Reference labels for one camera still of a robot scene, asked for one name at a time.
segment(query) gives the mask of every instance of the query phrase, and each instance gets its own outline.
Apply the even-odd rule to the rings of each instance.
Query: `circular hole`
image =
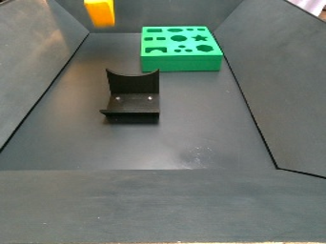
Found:
[[[179,29],[179,28],[171,28],[171,29],[169,29],[169,32],[182,32],[182,29]]]
[[[183,42],[183,41],[187,40],[187,37],[183,36],[183,35],[174,35],[174,36],[171,37],[171,39],[173,39],[174,41],[177,41],[177,42]]]
[[[213,47],[209,46],[209,45],[199,45],[199,46],[198,46],[198,51],[210,52],[210,51],[213,51],[213,50],[214,50]]]

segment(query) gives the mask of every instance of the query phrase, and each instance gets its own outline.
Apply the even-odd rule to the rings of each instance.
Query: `dark gray panel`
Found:
[[[284,171],[0,172],[0,242],[326,241],[326,180]]]
[[[326,176],[326,24],[247,0],[215,35],[278,166]]]
[[[0,148],[87,33],[52,0],[0,6]]]
[[[97,29],[83,0],[56,0],[91,32],[141,32],[143,26],[205,25],[215,30],[243,0],[118,0],[117,26]]]
[[[142,73],[141,34],[90,35],[0,155],[2,170],[273,168],[226,63],[219,72],[161,72],[157,125],[109,124],[106,68]]]

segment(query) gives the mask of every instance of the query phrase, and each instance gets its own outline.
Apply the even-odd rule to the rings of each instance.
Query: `black plastic part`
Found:
[[[122,75],[107,70],[110,102],[101,112],[113,122],[155,122],[159,118],[159,70]]]

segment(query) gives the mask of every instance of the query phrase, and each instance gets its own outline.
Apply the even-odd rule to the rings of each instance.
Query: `green shape sorter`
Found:
[[[223,53],[207,27],[143,27],[143,71],[218,71]]]

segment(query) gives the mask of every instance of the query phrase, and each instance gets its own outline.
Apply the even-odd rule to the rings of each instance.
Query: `black floor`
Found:
[[[3,151],[2,242],[326,241],[326,181],[276,170],[226,62],[162,73],[158,125],[107,122],[139,37],[91,34]]]

